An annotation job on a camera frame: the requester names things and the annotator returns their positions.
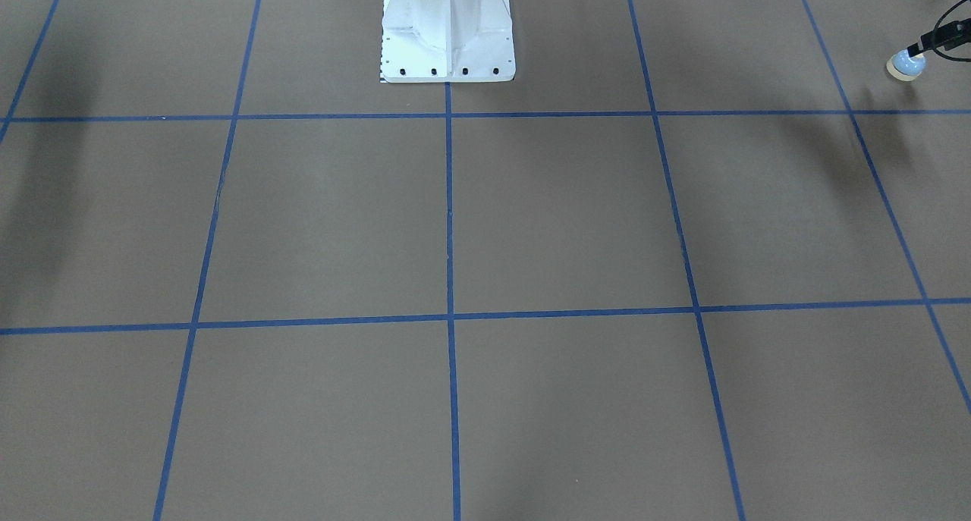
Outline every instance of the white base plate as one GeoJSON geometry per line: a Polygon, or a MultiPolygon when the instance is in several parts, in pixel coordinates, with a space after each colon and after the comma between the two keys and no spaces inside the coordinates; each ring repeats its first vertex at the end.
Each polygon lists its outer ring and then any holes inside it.
{"type": "MultiPolygon", "coordinates": [[[[385,0],[384,9],[388,9],[385,0]]],[[[509,11],[509,0],[506,10],[509,11]]],[[[416,37],[383,33],[382,83],[488,83],[512,81],[516,55],[510,33],[484,33],[455,52],[454,71],[447,71],[445,51],[420,44],[416,37]]]]}

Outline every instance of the horizontal blue line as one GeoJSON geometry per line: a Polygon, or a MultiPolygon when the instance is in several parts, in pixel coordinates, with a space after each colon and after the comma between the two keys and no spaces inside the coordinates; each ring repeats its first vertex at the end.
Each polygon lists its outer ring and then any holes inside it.
{"type": "Polygon", "coordinates": [[[408,314],[398,316],[351,316],[337,318],[294,318],[284,320],[240,320],[200,322],[200,330],[228,330],[228,328],[288,328],[298,325],[392,324],[398,322],[444,322],[445,314],[408,314]]]}
{"type": "Polygon", "coordinates": [[[171,324],[51,325],[44,328],[0,328],[0,335],[101,334],[113,331],[185,331],[187,322],[171,324]]]}
{"type": "MultiPolygon", "coordinates": [[[[971,297],[941,297],[932,304],[971,304],[971,297]]],[[[759,312],[773,310],[819,310],[888,306],[923,306],[923,300],[819,301],[818,303],[757,303],[739,306],[701,306],[701,312],[759,312]]],[[[573,318],[583,316],[636,316],[651,314],[690,314],[689,306],[643,308],[594,308],[580,310],[523,310],[505,312],[461,312],[455,320],[515,320],[531,318],[573,318]]],[[[351,316],[334,318],[292,318],[280,320],[211,321],[166,324],[51,325],[42,328],[0,328],[0,335],[97,334],[112,331],[228,330],[229,328],[288,328],[299,325],[393,324],[401,322],[446,322],[447,314],[402,314],[396,316],[351,316]]]]}
{"type": "MultiPolygon", "coordinates": [[[[662,117],[719,116],[812,116],[812,115],[968,115],[962,110],[669,110],[658,111],[662,117]]],[[[552,112],[465,112],[453,113],[455,119],[502,119],[541,117],[649,117],[645,111],[552,111],[552,112]]],[[[10,123],[139,123],[139,121],[293,121],[331,119],[442,119],[445,113],[276,113],[213,115],[102,115],[90,117],[14,117],[10,123]]]]}
{"type": "Polygon", "coordinates": [[[745,306],[702,306],[701,312],[759,312],[885,306],[923,306],[923,300],[818,301],[817,303],[762,303],[745,306]]]}
{"type": "Polygon", "coordinates": [[[584,310],[531,310],[510,312],[462,312],[455,320],[506,320],[523,318],[573,318],[578,316],[633,316],[640,314],[689,314],[691,307],[594,308],[584,310]]]}
{"type": "Polygon", "coordinates": [[[930,300],[933,306],[968,306],[971,304],[971,297],[938,297],[930,300]]]}

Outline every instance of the vertical blue line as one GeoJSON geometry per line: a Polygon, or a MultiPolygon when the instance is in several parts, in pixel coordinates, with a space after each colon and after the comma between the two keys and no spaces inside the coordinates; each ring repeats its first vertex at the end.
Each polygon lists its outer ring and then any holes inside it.
{"type": "Polygon", "coordinates": [[[233,151],[233,141],[236,137],[236,124],[239,121],[240,106],[243,101],[243,89],[246,86],[247,68],[250,64],[250,53],[253,51],[253,37],[256,36],[256,21],[259,19],[259,6],[262,0],[254,0],[253,16],[250,18],[250,33],[247,35],[246,51],[243,52],[243,66],[240,68],[239,84],[236,88],[236,100],[233,105],[233,118],[229,124],[229,134],[226,137],[226,147],[222,154],[222,166],[219,169],[218,186],[215,188],[215,202],[212,204],[212,217],[209,218],[209,234],[206,238],[206,250],[202,258],[202,269],[199,271],[199,285],[196,289],[195,303],[192,306],[192,320],[190,322],[190,332],[185,341],[185,354],[183,358],[183,368],[179,376],[179,390],[176,393],[176,403],[172,411],[172,424],[169,428],[169,439],[165,448],[165,459],[162,463],[162,473],[159,477],[159,494],[156,496],[155,514],[152,515],[153,521],[161,521],[162,510],[165,507],[165,493],[169,484],[169,473],[172,469],[172,458],[176,448],[176,439],[179,435],[179,422],[181,420],[181,407],[185,399],[185,387],[188,383],[188,373],[192,363],[192,350],[195,346],[195,334],[198,330],[199,315],[202,312],[202,300],[206,292],[206,278],[209,275],[209,260],[212,258],[212,245],[215,242],[215,228],[219,220],[219,199],[222,197],[222,187],[226,181],[226,171],[229,169],[229,158],[233,151]]]}
{"type": "Polygon", "coordinates": [[[24,95],[24,87],[27,86],[27,78],[30,77],[30,71],[34,69],[34,62],[37,61],[37,55],[41,52],[41,46],[44,45],[44,38],[48,36],[48,29],[51,27],[51,21],[55,17],[55,11],[58,10],[58,4],[60,0],[52,0],[51,9],[48,10],[48,17],[44,20],[44,27],[41,27],[41,33],[37,36],[37,43],[34,44],[34,50],[30,53],[30,58],[27,59],[27,67],[24,68],[24,75],[20,76],[20,83],[17,84],[17,92],[14,93],[14,99],[10,102],[10,108],[7,109],[7,114],[4,116],[3,126],[0,127],[0,142],[3,142],[4,137],[7,136],[7,128],[10,127],[10,121],[14,117],[14,112],[17,110],[17,104],[20,104],[20,97],[24,95]]]}
{"type": "Polygon", "coordinates": [[[454,242],[451,206],[451,84],[445,83],[445,193],[446,193],[446,297],[448,304],[448,396],[451,403],[451,515],[462,519],[461,473],[458,441],[458,377],[455,366],[454,242]]]}
{"type": "Polygon", "coordinates": [[[833,59],[829,55],[829,50],[826,48],[826,43],[822,39],[822,31],[819,30],[819,25],[815,22],[815,16],[812,15],[812,9],[809,6],[809,0],[802,0],[802,6],[806,10],[806,16],[809,17],[809,23],[812,24],[812,31],[815,33],[815,40],[819,42],[819,48],[822,49],[822,55],[826,58],[826,64],[829,66],[829,73],[833,76],[833,81],[836,83],[836,88],[839,89],[840,98],[843,99],[843,106],[846,107],[847,113],[850,116],[850,121],[853,122],[853,132],[856,134],[856,140],[859,141],[860,148],[863,149],[863,157],[866,158],[867,168],[870,169],[870,175],[873,176],[873,181],[877,186],[877,191],[880,193],[880,199],[883,200],[884,208],[887,210],[887,215],[891,218],[891,223],[894,225],[894,233],[897,235],[897,241],[900,243],[900,248],[903,250],[904,257],[907,259],[907,264],[911,269],[911,275],[913,276],[913,282],[916,283],[916,288],[920,292],[920,299],[923,301],[923,305],[927,310],[927,315],[930,317],[930,323],[934,327],[934,332],[937,334],[937,341],[940,342],[941,349],[944,351],[944,358],[947,359],[947,365],[951,367],[951,373],[954,375],[954,380],[957,382],[957,389],[960,390],[961,397],[964,399],[964,406],[967,408],[968,413],[971,413],[971,394],[968,394],[968,387],[964,383],[964,378],[961,376],[960,369],[957,368],[957,362],[954,361],[954,354],[951,352],[951,346],[947,344],[947,338],[944,336],[944,330],[942,330],[940,323],[937,320],[937,314],[934,311],[934,306],[932,301],[930,301],[929,296],[927,296],[927,290],[923,286],[923,280],[920,279],[920,273],[916,270],[916,263],[913,261],[913,256],[911,255],[910,248],[907,245],[907,240],[904,238],[903,228],[901,228],[897,216],[894,213],[894,207],[891,205],[891,200],[887,195],[887,190],[884,189],[884,182],[880,179],[880,174],[877,172],[877,165],[874,164],[873,158],[870,155],[870,150],[866,145],[866,140],[863,138],[863,131],[860,130],[859,122],[856,120],[856,112],[853,110],[853,106],[850,106],[850,100],[847,98],[846,90],[843,89],[843,83],[840,82],[840,76],[836,73],[836,66],[833,64],[833,59]]]}
{"type": "Polygon", "coordinates": [[[648,69],[648,59],[644,52],[644,43],[641,38],[641,28],[637,21],[637,12],[634,8],[634,0],[627,0],[627,7],[630,10],[630,20],[634,28],[634,39],[637,41],[637,52],[641,58],[641,71],[644,75],[644,86],[648,93],[648,103],[651,104],[651,118],[655,126],[655,137],[658,138],[658,152],[661,158],[661,166],[665,170],[665,183],[667,184],[668,196],[671,201],[671,212],[674,216],[677,239],[680,241],[680,254],[684,261],[684,275],[687,277],[687,289],[691,296],[691,309],[694,313],[694,323],[698,328],[698,337],[701,341],[701,352],[705,359],[705,369],[708,373],[708,386],[712,391],[712,401],[715,405],[715,418],[718,420],[718,431],[721,434],[721,447],[724,449],[725,465],[728,468],[728,477],[731,480],[732,495],[735,499],[735,510],[738,513],[739,521],[746,521],[745,506],[742,503],[742,491],[738,483],[738,475],[735,472],[735,459],[732,455],[731,440],[728,438],[728,426],[725,424],[724,411],[721,409],[721,393],[718,392],[718,379],[715,378],[715,366],[712,363],[711,350],[708,346],[708,335],[705,331],[704,319],[701,315],[701,304],[698,303],[698,292],[694,285],[694,273],[691,271],[691,259],[687,252],[687,242],[684,239],[684,229],[680,221],[680,211],[677,210],[677,196],[675,195],[674,182],[671,179],[671,169],[668,165],[667,151],[665,148],[665,138],[661,134],[661,124],[658,117],[658,106],[655,104],[655,94],[651,84],[651,74],[648,69]]]}

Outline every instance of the light blue object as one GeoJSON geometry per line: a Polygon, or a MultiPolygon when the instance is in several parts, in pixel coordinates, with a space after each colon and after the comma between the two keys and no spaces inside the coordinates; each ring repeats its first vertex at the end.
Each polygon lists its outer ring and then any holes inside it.
{"type": "Polygon", "coordinates": [[[927,65],[927,58],[923,57],[923,55],[911,57],[906,49],[894,55],[892,61],[894,62],[896,71],[912,77],[919,76],[920,72],[923,72],[923,68],[927,65]]]}

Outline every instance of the black wire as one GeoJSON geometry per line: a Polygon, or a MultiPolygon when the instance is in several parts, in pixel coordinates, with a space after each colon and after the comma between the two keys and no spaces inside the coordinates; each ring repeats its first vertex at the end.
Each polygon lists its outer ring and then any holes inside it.
{"type": "Polygon", "coordinates": [[[958,9],[958,7],[963,5],[964,2],[971,2],[971,0],[960,0],[960,2],[954,4],[951,9],[947,10],[947,13],[944,13],[944,15],[941,15],[940,19],[937,19],[937,23],[934,24],[934,30],[930,31],[930,50],[932,50],[938,57],[946,58],[948,61],[971,62],[971,58],[951,57],[951,55],[945,55],[937,48],[937,28],[941,27],[941,23],[943,23],[944,19],[947,19],[947,16],[951,15],[951,13],[954,12],[954,9],[958,9]]]}

